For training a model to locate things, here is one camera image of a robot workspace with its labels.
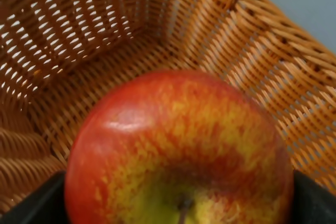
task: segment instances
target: basket bottom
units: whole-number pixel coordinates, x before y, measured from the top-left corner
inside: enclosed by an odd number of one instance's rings
[[[142,34],[37,91],[28,109],[29,119],[66,165],[73,140],[92,107],[113,87],[160,68],[190,67],[177,59],[171,44]]]

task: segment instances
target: black surface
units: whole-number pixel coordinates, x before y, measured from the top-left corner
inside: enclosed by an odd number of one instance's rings
[[[64,208],[64,174],[55,174],[4,215],[0,224],[69,224]],[[336,224],[336,197],[304,174],[295,171],[294,176],[291,224]]]
[[[295,171],[292,224],[336,224],[336,197]]]
[[[67,224],[64,208],[65,172],[56,173],[0,219],[0,224]]]

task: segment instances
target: red apple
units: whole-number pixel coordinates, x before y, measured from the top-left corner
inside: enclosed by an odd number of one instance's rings
[[[273,119],[222,80],[145,74],[105,96],[72,147],[72,224],[287,224],[293,171]]]

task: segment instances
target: apple skin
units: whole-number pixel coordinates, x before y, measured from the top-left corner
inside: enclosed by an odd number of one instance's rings
[[[209,74],[151,72],[106,95],[71,150],[72,224],[287,224],[293,170],[273,119]]]

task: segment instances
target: basket weave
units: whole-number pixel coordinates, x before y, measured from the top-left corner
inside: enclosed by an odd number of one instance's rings
[[[157,68],[255,98],[336,193],[336,58],[268,0],[0,0],[0,34],[0,213],[66,167],[104,94]]]

